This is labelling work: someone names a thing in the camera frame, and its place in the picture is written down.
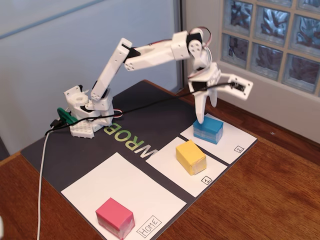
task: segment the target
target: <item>white cable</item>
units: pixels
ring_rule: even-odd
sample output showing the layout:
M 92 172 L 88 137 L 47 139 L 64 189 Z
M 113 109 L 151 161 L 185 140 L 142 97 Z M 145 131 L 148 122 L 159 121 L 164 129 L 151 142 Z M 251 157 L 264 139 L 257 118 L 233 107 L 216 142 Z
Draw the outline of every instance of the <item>white cable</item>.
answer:
M 43 144 L 43 150 L 42 150 L 42 158 L 41 158 L 41 166 L 40 166 L 40 173 L 39 173 L 39 191 L 38 191 L 38 227 L 36 232 L 36 240 L 40 239 L 40 227 L 41 227 L 41 185 L 42 185 L 42 172 L 44 169 L 44 161 L 45 161 L 45 154 L 46 154 L 46 145 L 48 141 L 50 132 L 45 136 L 44 144 Z

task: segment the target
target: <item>white robotic arm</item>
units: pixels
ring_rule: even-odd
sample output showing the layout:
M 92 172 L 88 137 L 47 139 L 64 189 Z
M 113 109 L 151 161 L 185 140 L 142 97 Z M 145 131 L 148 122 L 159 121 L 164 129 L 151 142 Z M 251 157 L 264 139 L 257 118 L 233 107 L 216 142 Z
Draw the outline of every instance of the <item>white robotic arm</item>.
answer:
M 228 82 L 235 82 L 236 87 L 229 85 L 220 88 L 210 88 L 206 91 L 195 92 L 195 112 L 200 123 L 204 120 L 206 99 L 209 96 L 213 107 L 217 104 L 217 91 L 228 92 L 240 99 L 246 100 L 253 83 L 233 74 L 223 74 L 217 63 L 212 62 L 208 42 L 203 42 L 203 32 L 194 28 L 190 33 L 182 31 L 173 34 L 167 39 L 146 46 L 132 47 L 132 43 L 122 38 L 109 59 L 91 91 L 91 100 L 82 91 L 82 86 L 75 86 L 64 92 L 73 117 L 109 116 L 114 114 L 112 94 L 109 84 L 117 74 L 122 63 L 128 71 L 157 66 L 169 61 L 185 60 L 192 57 L 193 73 L 188 77 L 188 86 L 191 92 L 210 87 L 218 83 L 220 77 L 229 77 Z M 71 134 L 76 137 L 92 138 L 94 132 L 103 126 L 110 126 L 112 118 L 99 118 L 93 121 L 80 122 L 70 128 Z M 83 133 L 81 129 L 91 131 Z

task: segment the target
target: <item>cable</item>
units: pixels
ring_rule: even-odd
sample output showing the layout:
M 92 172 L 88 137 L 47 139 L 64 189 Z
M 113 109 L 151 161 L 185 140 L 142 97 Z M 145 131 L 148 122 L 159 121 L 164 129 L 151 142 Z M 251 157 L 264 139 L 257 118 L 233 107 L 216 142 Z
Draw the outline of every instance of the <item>cable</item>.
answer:
M 193 29 L 205 29 L 205 30 L 207 30 L 207 31 L 209 32 L 209 34 L 210 34 L 209 39 L 208 39 L 208 41 L 202 46 L 203 48 L 208 47 L 208 46 L 210 45 L 210 43 L 211 43 L 211 40 L 212 40 L 212 34 L 211 34 L 209 28 L 207 28 L 206 26 L 197 26 L 197 27 L 192 28 L 192 29 L 189 31 L 189 33 L 191 33 L 191 31 L 192 31 Z
M 122 110 L 120 110 L 120 109 L 113 109 L 114 111 L 117 111 L 117 112 L 120 112 L 121 113 L 121 115 L 116 115 L 116 116 L 114 116 L 113 118 L 115 118 L 115 119 L 118 119 L 118 118 L 121 118 L 122 116 L 123 116 L 123 111 Z
M 136 108 L 133 108 L 131 110 L 127 110 L 127 111 L 124 111 L 122 114 L 128 114 L 128 113 L 131 113 L 133 111 L 137 111 L 137 110 L 140 110 L 140 109 L 145 109 L 147 107 L 150 107 L 152 105 L 155 105 L 155 104 L 159 104 L 159 103 L 163 103 L 163 102 L 166 102 L 166 101 L 169 101 L 169 100 L 173 100 L 173 99 L 180 99 L 180 98 L 183 98 L 185 96 L 188 96 L 188 95 L 191 95 L 191 94 L 194 94 L 194 93 L 197 93 L 197 92 L 200 92 L 200 91 L 206 91 L 208 89 L 213 89 L 213 88 L 218 88 L 218 87 L 222 87 L 222 86 L 228 86 L 230 85 L 232 88 L 236 85 L 235 82 L 224 82 L 224 83 L 218 83 L 216 85 L 212 85 L 212 86 L 206 86 L 206 87 L 203 87 L 203 88 L 200 88 L 198 90 L 195 90 L 195 91 L 191 91 L 191 92 L 188 92 L 188 93 L 185 93 L 183 95 L 179 95 L 179 96 L 172 96 L 172 97 L 168 97 L 166 99 L 162 99 L 162 100 L 158 100 L 158 101 L 155 101 L 155 102 L 152 102 L 152 103 L 149 103 L 147 105 L 144 105 L 144 106 L 139 106 L 139 107 L 136 107 Z M 72 124 L 67 124 L 67 125 L 64 125 L 64 126 L 60 126 L 60 127 L 55 127 L 53 129 L 50 129 L 48 131 L 46 131 L 45 133 L 45 136 L 50 133 L 50 132 L 53 132 L 53 131 L 56 131 L 56 130 L 60 130 L 60 129 L 65 129 L 65 128 L 68 128 L 70 126 L 73 126 L 73 125 L 76 125 L 84 120 L 96 120 L 96 119 L 106 119 L 106 118 L 111 118 L 111 117 L 114 117 L 114 116 L 118 116 L 118 114 L 112 114 L 112 115 L 108 115 L 108 116 L 92 116 L 92 117 L 85 117 L 85 118 L 82 118 L 78 121 L 75 121 L 74 123 Z
M 43 150 L 42 150 L 42 158 L 41 158 L 41 165 L 40 165 L 40 173 L 39 173 L 39 190 L 38 190 L 38 227 L 36 231 L 36 239 L 40 239 L 40 227 L 41 227 L 41 186 L 42 186 L 42 172 L 44 169 L 44 161 L 45 161 L 45 154 L 46 154 L 46 145 L 49 137 L 49 132 L 45 136 L 44 144 L 43 144 Z

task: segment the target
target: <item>wooden table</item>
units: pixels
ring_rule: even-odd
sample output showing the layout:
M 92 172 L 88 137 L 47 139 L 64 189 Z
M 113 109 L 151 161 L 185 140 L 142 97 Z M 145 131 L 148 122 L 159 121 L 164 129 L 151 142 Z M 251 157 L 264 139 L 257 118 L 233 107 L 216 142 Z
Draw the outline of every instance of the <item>wooden table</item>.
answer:
M 230 122 L 223 109 L 207 111 Z M 249 133 L 254 147 L 159 240 L 320 239 L 320 166 Z M 5 240 L 36 239 L 38 180 L 19 153 L 0 162 Z M 40 239 L 101 239 L 46 180 L 41 202 Z

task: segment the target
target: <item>glass block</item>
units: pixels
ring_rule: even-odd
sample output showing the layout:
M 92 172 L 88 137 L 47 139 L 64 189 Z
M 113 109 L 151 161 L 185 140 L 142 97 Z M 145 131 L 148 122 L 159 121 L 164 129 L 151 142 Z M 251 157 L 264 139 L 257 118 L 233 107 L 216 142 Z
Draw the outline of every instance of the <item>glass block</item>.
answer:
M 313 94 L 319 69 L 319 62 L 288 54 L 282 83 Z
M 283 52 L 253 43 L 250 70 L 256 74 L 277 80 Z
M 320 21 L 306 16 L 294 16 L 290 47 L 320 56 Z
M 222 35 L 221 60 L 246 68 L 249 41 L 228 34 Z
M 234 0 L 224 1 L 223 27 L 249 36 L 253 5 Z
M 258 1 L 277 4 L 285 7 L 291 7 L 292 5 L 292 0 L 258 0 Z
M 297 8 L 314 13 L 320 13 L 320 0 L 298 0 Z
M 254 37 L 283 46 L 288 30 L 290 13 L 258 6 Z

